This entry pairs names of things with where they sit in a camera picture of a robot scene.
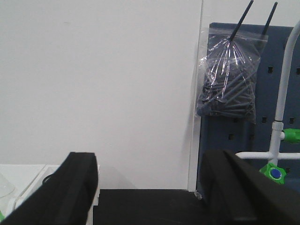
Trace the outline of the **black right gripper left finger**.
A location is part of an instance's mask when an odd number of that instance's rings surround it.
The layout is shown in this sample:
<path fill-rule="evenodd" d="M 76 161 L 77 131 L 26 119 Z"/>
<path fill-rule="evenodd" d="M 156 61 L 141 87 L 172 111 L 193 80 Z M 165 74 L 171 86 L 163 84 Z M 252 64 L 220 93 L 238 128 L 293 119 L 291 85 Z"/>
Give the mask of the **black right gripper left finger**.
<path fill-rule="evenodd" d="M 98 187 L 94 153 L 70 152 L 59 168 L 2 225 L 84 225 Z"/>

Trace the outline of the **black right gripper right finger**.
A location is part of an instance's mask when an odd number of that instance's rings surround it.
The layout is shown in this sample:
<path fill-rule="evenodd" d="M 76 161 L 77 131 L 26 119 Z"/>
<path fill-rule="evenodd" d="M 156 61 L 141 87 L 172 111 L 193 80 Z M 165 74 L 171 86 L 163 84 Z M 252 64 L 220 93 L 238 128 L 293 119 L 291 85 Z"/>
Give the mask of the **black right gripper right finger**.
<path fill-rule="evenodd" d="M 299 192 L 226 150 L 206 151 L 201 187 L 213 225 L 298 225 Z"/>

